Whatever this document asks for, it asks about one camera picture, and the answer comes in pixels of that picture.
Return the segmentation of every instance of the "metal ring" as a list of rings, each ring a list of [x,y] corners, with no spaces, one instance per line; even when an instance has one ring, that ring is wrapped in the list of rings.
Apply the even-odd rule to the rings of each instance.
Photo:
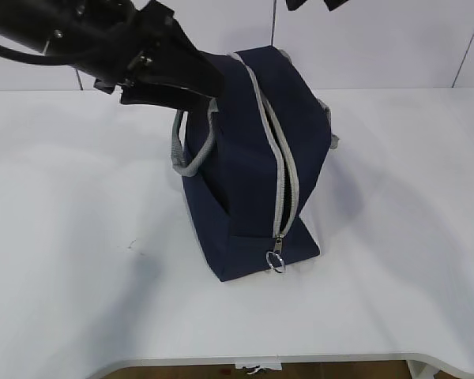
[[[272,270],[274,270],[278,274],[284,274],[286,272],[286,265],[284,264],[284,261],[283,261],[283,258],[281,258],[281,255],[273,251],[268,251],[265,257],[267,258],[267,263],[269,264],[269,267]],[[278,267],[274,266],[274,264],[272,263],[271,257],[275,257],[279,261],[279,263],[281,263],[280,270],[278,269]]]

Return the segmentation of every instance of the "wooden floor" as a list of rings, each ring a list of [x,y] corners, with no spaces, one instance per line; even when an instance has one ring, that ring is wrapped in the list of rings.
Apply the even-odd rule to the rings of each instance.
[[[411,379],[407,364],[395,362],[295,363],[282,371],[269,371],[266,379]],[[134,367],[116,371],[105,379],[238,379],[250,378],[234,366]],[[439,373],[436,379],[454,379]]]

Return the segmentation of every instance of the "black cable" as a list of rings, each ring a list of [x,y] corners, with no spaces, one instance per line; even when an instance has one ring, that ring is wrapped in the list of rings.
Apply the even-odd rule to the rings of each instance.
[[[126,4],[129,7],[129,12],[127,15],[126,23],[123,25],[124,28],[132,24],[135,14],[135,6],[131,2],[131,0],[126,0]],[[19,63],[26,63],[28,65],[70,66],[75,65],[76,63],[90,61],[94,58],[98,58],[102,55],[103,52],[105,52],[105,50],[108,48],[108,45],[109,43],[103,43],[98,47],[94,47],[92,49],[88,49],[80,53],[52,56],[23,53],[21,51],[16,51],[0,45],[0,57]]]

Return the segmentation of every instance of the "gray zipper trim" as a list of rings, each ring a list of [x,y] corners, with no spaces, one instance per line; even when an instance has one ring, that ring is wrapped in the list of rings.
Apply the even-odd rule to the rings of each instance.
[[[269,120],[265,113],[265,108],[263,105],[263,100],[261,98],[261,91],[258,85],[258,80],[254,75],[253,70],[246,65],[242,58],[236,53],[230,54],[232,58],[241,62],[244,67],[246,67],[247,72],[250,75],[251,83],[253,84],[254,94],[256,95],[256,100],[258,103],[258,110],[260,112],[261,123],[263,129],[265,130],[265,135],[267,136],[267,141],[269,146],[272,149],[272,152],[277,161],[277,184],[276,184],[276,207],[274,212],[274,226],[273,226],[273,238],[277,237],[280,234],[281,220],[283,218],[283,209],[284,209],[284,188],[286,187],[286,171],[284,169],[284,160],[283,155],[281,154],[281,149],[276,143],[272,130],[270,129]]]
[[[256,95],[258,110],[260,112],[261,123],[265,130],[265,135],[267,136],[267,141],[269,146],[273,151],[273,154],[277,161],[277,186],[276,186],[276,208],[274,212],[274,225],[273,225],[273,238],[283,238],[290,230],[295,219],[295,214],[299,208],[299,176],[297,175],[295,161],[293,159],[292,151],[288,146],[286,137],[284,136],[283,129],[280,126],[279,120],[276,116],[276,112],[272,108],[270,102],[266,99],[263,92],[260,89],[258,84],[258,79],[254,75],[253,70],[246,65],[242,58],[236,54],[230,54],[232,58],[241,62],[245,67],[247,72],[250,75],[251,82],[254,87],[254,94]],[[267,113],[270,116],[270,120],[273,124],[274,131],[276,132],[276,137],[279,142],[279,145],[276,143],[274,138],[269,120],[267,119]],[[281,220],[283,218],[284,212],[284,193],[286,190],[286,174],[290,178],[290,187],[292,190],[290,204],[290,214],[288,221],[283,230],[280,229]]]
[[[284,136],[283,128],[279,123],[279,119],[276,116],[276,112],[270,105],[269,100],[262,94],[264,100],[265,109],[269,112],[270,120],[274,130],[276,131],[277,140],[279,141],[279,146],[283,152],[283,157],[286,162],[286,168],[288,169],[288,177],[290,178],[290,188],[291,188],[291,203],[290,203],[290,215],[288,217],[288,222],[284,226],[284,229],[280,232],[282,235],[286,235],[290,228],[292,227],[293,220],[299,208],[299,196],[300,196],[300,183],[299,175],[297,174],[297,166],[295,165],[295,160],[293,159],[292,151],[288,145],[288,141]]]

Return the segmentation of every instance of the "zipper pull ring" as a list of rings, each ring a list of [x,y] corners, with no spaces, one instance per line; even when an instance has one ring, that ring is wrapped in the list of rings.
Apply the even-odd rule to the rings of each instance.
[[[286,272],[286,264],[284,263],[283,258],[281,258],[281,253],[283,252],[283,235],[279,235],[276,238],[276,243],[274,244],[274,250],[268,251],[265,255],[269,267],[277,272],[278,274],[284,274]],[[279,261],[280,265],[275,266],[272,262],[273,257],[276,258],[276,261]]]

